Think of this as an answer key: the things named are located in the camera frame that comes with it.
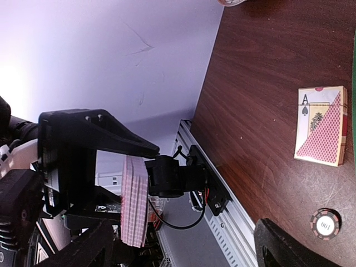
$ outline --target green mat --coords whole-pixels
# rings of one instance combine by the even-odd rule
[[[356,168],[356,32],[354,39],[354,59],[352,65],[352,138],[354,144],[354,159]]]

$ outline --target tabletop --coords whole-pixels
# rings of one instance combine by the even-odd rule
[[[341,265],[356,263],[351,77],[354,0],[249,0],[225,8],[191,132],[254,222],[268,217]],[[298,89],[348,90],[344,164],[294,159]],[[329,241],[310,229],[322,207],[342,216]]]

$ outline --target bolt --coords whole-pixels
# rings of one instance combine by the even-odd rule
[[[23,221],[25,221],[25,219],[27,218],[27,212],[26,212],[26,210],[22,210],[21,218],[22,218]]]

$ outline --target card deck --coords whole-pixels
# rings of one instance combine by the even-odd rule
[[[347,91],[343,86],[299,89],[294,157],[330,166],[343,163]]]

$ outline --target round white object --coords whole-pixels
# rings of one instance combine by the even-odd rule
[[[335,222],[328,216],[322,216],[317,221],[317,231],[320,235],[331,235],[335,230]]]

